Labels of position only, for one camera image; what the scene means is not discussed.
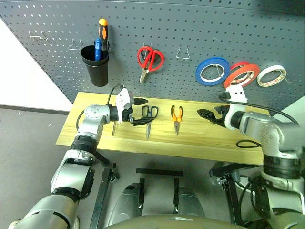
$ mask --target pen holder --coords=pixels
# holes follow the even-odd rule
[[[95,61],[95,47],[89,45],[81,50],[81,57],[86,64],[91,82],[97,87],[104,87],[108,83],[108,52],[102,52],[103,59]]]

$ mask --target screwdriver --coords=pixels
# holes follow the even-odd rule
[[[99,20],[99,34],[102,41],[102,51],[107,51],[107,40],[108,40],[108,25],[106,19],[101,18]]]

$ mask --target robotic hand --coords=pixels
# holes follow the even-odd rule
[[[213,112],[205,109],[198,110],[198,114],[228,129],[239,129],[262,144],[263,171],[253,182],[255,211],[273,228],[304,223],[304,179],[300,163],[305,147],[304,126],[282,123],[257,112],[245,112],[247,99],[241,86],[226,88],[220,99],[230,104],[215,108],[222,118],[216,119]]]
[[[116,106],[93,104],[84,110],[84,121],[76,137],[56,170],[51,182],[51,194],[41,199],[16,225],[15,229],[76,229],[79,200],[86,198],[93,184],[92,164],[98,159],[106,165],[109,161],[97,152],[103,125],[110,121],[130,121],[143,125],[153,118],[135,120],[132,105],[147,103],[135,99],[131,91],[122,86]]]

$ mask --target gray pegboard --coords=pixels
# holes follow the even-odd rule
[[[280,64],[287,79],[269,87],[256,81],[245,87],[249,102],[283,109],[304,95],[305,34],[303,1],[7,1],[0,16],[31,56],[73,102],[78,91],[109,93],[124,83],[137,96],[219,102],[222,84],[203,86],[194,72],[210,57],[229,63],[249,61],[265,67]],[[109,23],[109,84],[91,84],[74,39],[91,45],[98,20]],[[48,42],[33,42],[44,31]],[[152,43],[164,53],[164,66],[139,85],[137,50]],[[189,60],[177,60],[179,45],[190,46]]]

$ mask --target wooden table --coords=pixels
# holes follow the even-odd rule
[[[106,104],[107,98],[107,94],[79,92],[56,144],[70,146],[76,135],[76,119],[79,113],[90,104]],[[182,156],[256,165],[263,163],[261,148],[241,149],[236,147],[235,144],[238,140],[250,138],[242,135],[239,130],[232,131],[218,125],[213,125],[208,120],[201,118],[197,113],[197,110],[201,108],[213,111],[214,107],[220,104],[147,99],[149,103],[145,105],[159,107],[158,117],[151,125],[149,139],[146,140],[146,125],[133,126],[128,122],[122,124],[116,122],[114,136],[111,137],[113,129],[113,122],[111,122],[104,125],[98,149]],[[112,96],[111,103],[113,105],[115,100],[116,96]],[[179,113],[179,106],[182,106],[184,110],[183,121],[180,123],[178,136],[175,135],[174,124],[170,114],[172,105],[175,105],[176,113]],[[136,119],[142,116],[141,108],[141,105],[133,106],[133,117]],[[250,108],[249,110],[267,114],[267,111],[257,108]]]

